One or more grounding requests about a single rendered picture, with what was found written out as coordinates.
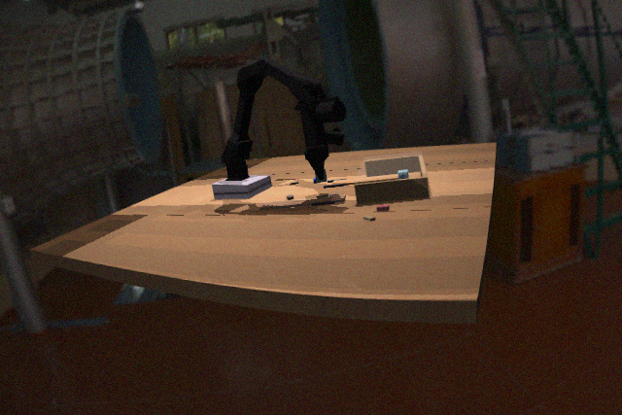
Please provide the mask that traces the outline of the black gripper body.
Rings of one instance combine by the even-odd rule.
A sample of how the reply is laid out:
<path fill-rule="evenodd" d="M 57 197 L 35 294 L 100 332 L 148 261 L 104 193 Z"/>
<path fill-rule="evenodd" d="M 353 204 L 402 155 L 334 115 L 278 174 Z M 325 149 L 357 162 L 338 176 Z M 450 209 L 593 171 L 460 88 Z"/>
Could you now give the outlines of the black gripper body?
<path fill-rule="evenodd" d="M 303 133 L 305 137 L 305 160 L 327 157 L 328 153 L 328 143 L 324 141 L 325 144 L 322 144 L 321 134 L 325 131 L 324 123 L 318 123 L 313 125 L 305 125 L 303 126 Z"/>

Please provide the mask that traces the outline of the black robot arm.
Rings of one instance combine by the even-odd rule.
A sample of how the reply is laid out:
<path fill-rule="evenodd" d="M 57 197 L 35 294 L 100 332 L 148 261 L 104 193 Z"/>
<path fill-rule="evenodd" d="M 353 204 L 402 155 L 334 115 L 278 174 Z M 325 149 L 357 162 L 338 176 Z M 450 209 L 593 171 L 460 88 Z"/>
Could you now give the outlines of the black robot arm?
<path fill-rule="evenodd" d="M 248 135 L 249 122 L 252 117 L 255 94 L 261 87 L 263 78 L 272 76 L 286 85 L 293 96 L 299 100 L 294 106 L 300 109 L 302 125 L 343 121 L 346 108 L 339 101 L 339 96 L 330 97 L 318 80 L 299 76 L 273 59 L 262 59 L 237 73 L 237 84 L 240 90 L 238 109 L 235 116 L 234 129 L 227 138 L 222 163 L 226 163 L 226 181 L 242 181 L 249 178 L 248 165 L 245 159 L 250 158 L 253 141 Z M 316 104 L 315 104 L 316 103 Z M 340 128 L 333 131 L 325 130 L 321 134 L 324 145 L 342 146 L 344 132 Z"/>

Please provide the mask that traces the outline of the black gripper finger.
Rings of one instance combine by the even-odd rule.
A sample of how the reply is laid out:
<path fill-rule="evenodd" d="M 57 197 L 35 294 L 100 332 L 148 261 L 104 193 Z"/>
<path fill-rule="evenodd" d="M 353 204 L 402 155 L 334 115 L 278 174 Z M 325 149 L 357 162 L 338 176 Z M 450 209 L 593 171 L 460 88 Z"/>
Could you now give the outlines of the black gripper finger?
<path fill-rule="evenodd" d="M 324 168 L 325 168 L 325 160 L 327 157 L 320 157 L 314 159 L 308 159 L 310 165 L 314 169 L 315 173 L 319 177 L 320 180 L 324 180 Z"/>

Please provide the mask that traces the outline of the tan strip with orange polka dots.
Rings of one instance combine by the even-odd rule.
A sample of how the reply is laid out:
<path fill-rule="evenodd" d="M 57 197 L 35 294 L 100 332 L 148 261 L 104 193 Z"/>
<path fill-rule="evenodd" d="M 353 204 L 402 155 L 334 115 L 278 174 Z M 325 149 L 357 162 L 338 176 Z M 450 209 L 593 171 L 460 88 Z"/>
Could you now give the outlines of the tan strip with orange polka dots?
<path fill-rule="evenodd" d="M 337 185 L 337 184 L 344 184 L 344 186 L 346 185 L 354 185 L 354 180 L 355 179 L 346 179 L 346 180 L 336 180 L 332 182 L 332 185 Z"/>

